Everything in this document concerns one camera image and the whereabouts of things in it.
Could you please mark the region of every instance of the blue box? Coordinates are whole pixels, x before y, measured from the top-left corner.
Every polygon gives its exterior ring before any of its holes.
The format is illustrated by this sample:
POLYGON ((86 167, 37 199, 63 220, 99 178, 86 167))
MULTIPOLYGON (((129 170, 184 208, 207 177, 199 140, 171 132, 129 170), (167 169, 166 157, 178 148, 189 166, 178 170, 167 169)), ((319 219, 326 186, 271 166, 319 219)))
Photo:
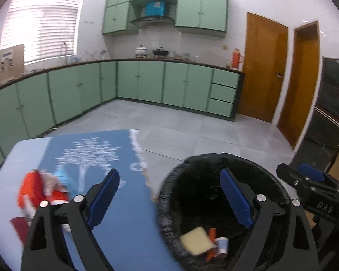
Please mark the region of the blue box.
POLYGON ((164 1, 154 1, 147 3, 146 5, 146 16, 154 15, 165 15, 165 2, 164 1))

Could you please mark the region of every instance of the range hood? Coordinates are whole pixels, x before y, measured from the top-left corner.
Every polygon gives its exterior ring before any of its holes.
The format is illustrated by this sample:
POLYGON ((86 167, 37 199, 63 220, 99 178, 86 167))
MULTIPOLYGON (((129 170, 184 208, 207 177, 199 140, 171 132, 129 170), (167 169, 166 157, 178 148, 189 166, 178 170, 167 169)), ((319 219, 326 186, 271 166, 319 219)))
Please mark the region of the range hood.
POLYGON ((129 23, 132 23, 139 28, 146 28, 151 26, 174 25, 174 20, 168 16, 152 15, 137 18, 129 23))

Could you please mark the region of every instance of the window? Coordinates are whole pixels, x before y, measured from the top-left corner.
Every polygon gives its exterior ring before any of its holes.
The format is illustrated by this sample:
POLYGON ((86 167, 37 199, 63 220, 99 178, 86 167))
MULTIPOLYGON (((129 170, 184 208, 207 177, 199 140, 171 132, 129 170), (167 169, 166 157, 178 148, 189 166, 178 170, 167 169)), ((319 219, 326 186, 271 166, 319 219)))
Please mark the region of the window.
POLYGON ((24 44, 24 62, 75 55, 82 1, 12 0, 1 49, 24 44))

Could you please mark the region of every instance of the trash can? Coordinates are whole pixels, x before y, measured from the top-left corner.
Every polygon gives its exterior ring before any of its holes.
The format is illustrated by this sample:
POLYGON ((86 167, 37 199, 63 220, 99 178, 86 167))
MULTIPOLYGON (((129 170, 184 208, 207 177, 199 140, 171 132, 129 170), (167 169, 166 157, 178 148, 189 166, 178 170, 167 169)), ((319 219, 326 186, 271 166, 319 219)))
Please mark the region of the trash can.
MULTIPOLYGON (((160 232, 185 270, 226 269, 248 232, 238 223, 221 189, 220 171, 226 167, 255 194, 264 194, 273 202, 288 204, 290 201, 276 177, 254 162, 225 153, 189 157, 165 179, 157 204, 160 232), (229 239, 226 258, 206 262, 205 255, 195 257, 184 249, 180 236, 199 226, 206 231, 216 228, 217 237, 229 239)), ((271 246, 265 244, 259 264, 266 262, 270 252, 271 246)))

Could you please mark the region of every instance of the paper cup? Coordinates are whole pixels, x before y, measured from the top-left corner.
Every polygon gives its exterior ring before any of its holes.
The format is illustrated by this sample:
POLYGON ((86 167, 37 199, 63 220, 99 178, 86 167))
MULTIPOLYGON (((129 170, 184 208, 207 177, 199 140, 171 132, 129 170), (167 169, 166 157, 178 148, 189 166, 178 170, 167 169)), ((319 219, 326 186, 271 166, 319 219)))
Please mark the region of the paper cup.
POLYGON ((215 239, 216 244, 216 255, 219 259, 224 259, 228 254, 228 238, 219 237, 215 239))

